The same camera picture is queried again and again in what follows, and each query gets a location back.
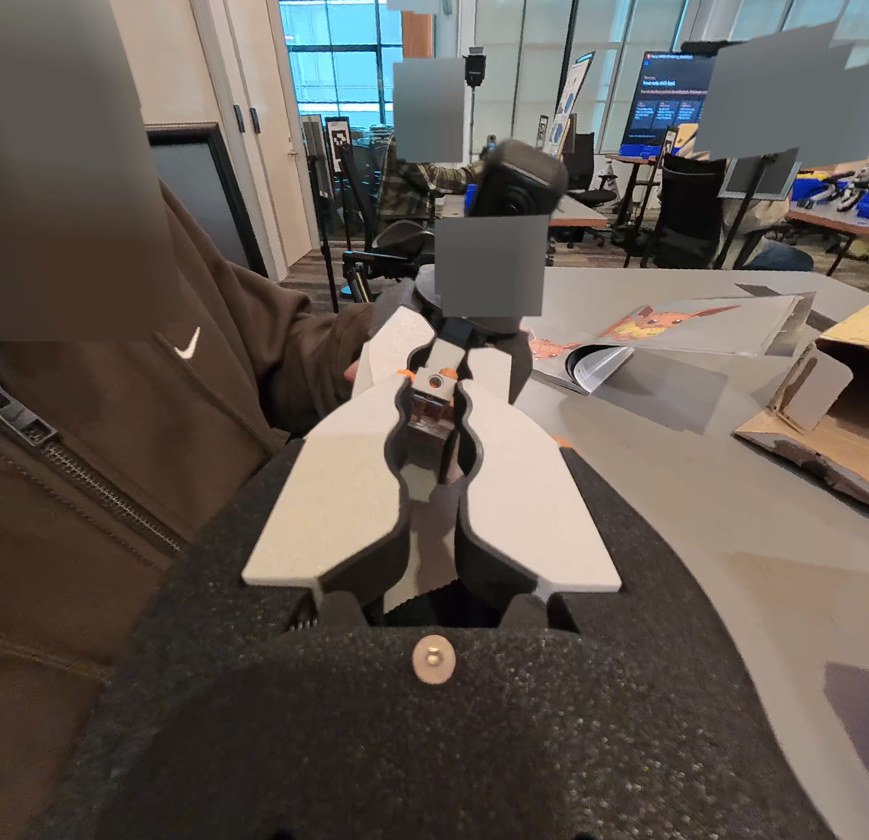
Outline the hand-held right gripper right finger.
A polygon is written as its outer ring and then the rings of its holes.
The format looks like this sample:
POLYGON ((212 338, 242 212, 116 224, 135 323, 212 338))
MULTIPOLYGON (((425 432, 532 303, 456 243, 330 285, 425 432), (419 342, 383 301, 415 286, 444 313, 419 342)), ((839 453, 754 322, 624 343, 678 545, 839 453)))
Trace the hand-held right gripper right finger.
POLYGON ((584 500, 581 459, 477 380, 455 394, 466 472, 455 568, 476 597, 505 611, 519 595, 617 593, 621 576, 584 500))

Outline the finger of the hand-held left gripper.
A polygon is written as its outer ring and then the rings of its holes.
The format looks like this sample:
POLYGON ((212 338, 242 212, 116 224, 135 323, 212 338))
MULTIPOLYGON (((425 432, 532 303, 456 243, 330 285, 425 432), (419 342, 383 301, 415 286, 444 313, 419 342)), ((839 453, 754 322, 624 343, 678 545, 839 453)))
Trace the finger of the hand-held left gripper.
POLYGON ((422 314, 404 306, 397 308, 363 347, 353 382, 353 403, 386 381, 410 382, 408 362, 415 353, 430 347, 435 337, 434 328, 422 314))
POLYGON ((527 384, 534 358, 527 333, 517 333, 474 345, 466 355, 467 387, 486 390, 495 399, 514 407, 527 384))

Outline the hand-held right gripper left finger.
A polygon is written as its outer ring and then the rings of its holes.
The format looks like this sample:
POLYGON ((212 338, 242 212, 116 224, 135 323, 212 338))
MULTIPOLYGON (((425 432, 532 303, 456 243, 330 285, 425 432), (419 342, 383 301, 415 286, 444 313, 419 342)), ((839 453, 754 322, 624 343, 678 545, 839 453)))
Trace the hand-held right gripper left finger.
POLYGON ((307 434, 243 569, 250 586, 307 589, 320 606, 351 593, 378 603, 409 561, 411 386, 390 376, 307 434))

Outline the brown brick assembly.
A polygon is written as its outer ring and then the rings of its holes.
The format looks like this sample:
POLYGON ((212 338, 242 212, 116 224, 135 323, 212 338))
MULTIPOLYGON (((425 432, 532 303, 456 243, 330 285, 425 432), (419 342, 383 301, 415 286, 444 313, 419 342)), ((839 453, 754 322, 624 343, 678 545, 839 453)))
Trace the brown brick assembly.
POLYGON ((410 378, 410 430, 430 441, 445 443, 454 432, 457 368, 421 367, 407 370, 406 374, 410 378))

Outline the person's left forearm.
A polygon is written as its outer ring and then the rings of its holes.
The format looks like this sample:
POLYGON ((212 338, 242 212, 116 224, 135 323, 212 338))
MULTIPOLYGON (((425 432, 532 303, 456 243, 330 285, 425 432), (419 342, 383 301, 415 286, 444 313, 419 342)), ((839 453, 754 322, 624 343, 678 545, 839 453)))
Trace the person's left forearm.
POLYGON ((302 435, 349 399, 374 309, 362 303, 316 314, 306 295, 277 289, 255 330, 261 402, 272 427, 302 435))

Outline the lit background screen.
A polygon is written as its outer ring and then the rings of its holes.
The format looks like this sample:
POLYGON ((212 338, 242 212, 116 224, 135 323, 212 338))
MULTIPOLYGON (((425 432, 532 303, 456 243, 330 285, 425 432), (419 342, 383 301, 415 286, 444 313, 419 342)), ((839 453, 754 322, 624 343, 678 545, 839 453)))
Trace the lit background screen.
POLYGON ((656 157, 669 129, 700 121, 716 56, 646 52, 619 155, 656 157))

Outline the instruction booklet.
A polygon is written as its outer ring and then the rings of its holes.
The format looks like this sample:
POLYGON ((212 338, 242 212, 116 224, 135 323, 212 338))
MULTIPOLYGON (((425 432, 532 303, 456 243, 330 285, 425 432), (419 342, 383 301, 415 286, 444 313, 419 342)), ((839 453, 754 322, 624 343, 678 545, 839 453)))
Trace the instruction booklet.
POLYGON ((791 357, 815 292, 748 293, 640 306, 588 342, 531 335, 532 375, 591 395, 633 357, 679 353, 791 357))

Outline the black framed panel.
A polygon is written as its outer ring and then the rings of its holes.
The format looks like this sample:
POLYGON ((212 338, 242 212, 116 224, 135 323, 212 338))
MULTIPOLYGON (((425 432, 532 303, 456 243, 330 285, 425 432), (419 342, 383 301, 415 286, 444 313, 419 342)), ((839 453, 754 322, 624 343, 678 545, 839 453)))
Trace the black framed panel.
POLYGON ((158 176, 223 258, 264 277, 267 268, 218 124, 148 127, 158 176))

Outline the wooden background table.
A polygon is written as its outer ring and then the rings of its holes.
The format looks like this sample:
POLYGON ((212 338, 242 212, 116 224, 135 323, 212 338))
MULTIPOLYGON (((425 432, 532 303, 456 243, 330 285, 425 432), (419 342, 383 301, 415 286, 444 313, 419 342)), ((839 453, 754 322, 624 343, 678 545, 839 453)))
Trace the wooden background table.
POLYGON ((796 198, 788 208, 788 221, 812 226, 839 239, 826 276, 832 276, 843 259, 851 256, 854 242, 867 243, 867 217, 859 215, 859 204, 867 199, 867 168, 832 173, 817 186, 796 198))

